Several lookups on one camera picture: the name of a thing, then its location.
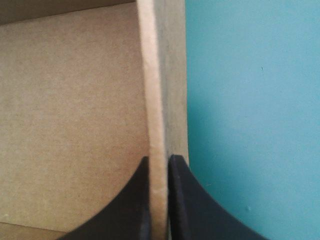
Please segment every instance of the black curved piece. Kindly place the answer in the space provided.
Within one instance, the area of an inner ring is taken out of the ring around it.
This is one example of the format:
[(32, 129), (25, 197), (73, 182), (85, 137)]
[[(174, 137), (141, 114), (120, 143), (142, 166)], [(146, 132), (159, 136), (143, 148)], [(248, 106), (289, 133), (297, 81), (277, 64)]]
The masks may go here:
[(150, 240), (150, 230), (149, 167), (144, 157), (126, 186), (103, 210), (58, 240)]
[(211, 198), (182, 156), (171, 156), (168, 181), (172, 240), (266, 240)]

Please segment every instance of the turquoise surface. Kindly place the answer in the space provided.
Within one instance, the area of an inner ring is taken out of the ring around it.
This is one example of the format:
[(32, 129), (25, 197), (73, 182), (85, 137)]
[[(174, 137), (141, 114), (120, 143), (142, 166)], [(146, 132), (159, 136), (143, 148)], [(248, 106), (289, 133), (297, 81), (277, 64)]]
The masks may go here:
[(320, 239), (320, 1), (186, 0), (192, 172), (272, 240)]

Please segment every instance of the cardboard panel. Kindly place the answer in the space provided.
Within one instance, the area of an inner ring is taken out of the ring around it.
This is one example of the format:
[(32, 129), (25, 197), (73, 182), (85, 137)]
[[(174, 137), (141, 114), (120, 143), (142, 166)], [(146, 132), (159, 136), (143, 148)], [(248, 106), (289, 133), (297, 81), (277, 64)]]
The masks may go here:
[(55, 240), (65, 233), (0, 223), (0, 240)]
[(184, 0), (137, 0), (148, 133), (152, 236), (166, 239), (167, 159), (188, 159)]
[(2, 0), (0, 25), (129, 2), (134, 0)]
[(67, 232), (148, 155), (135, 3), (0, 26), (0, 222)]

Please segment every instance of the corrugated cardboard edge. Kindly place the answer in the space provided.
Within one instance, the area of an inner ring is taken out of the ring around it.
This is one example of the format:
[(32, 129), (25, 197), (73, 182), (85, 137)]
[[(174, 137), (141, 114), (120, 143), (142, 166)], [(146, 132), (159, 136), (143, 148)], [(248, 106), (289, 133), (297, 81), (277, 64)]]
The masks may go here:
[(152, 239), (167, 236), (167, 159), (188, 159), (184, 0), (137, 0), (150, 156)]

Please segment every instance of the cardboard box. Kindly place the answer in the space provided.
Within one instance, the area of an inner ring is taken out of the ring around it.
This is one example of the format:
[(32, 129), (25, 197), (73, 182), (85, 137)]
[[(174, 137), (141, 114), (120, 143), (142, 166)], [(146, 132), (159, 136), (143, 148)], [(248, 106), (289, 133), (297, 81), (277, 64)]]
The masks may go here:
[(150, 157), (153, 239), (167, 159), (188, 159), (183, 0), (4, 0), (0, 239), (55, 239)]

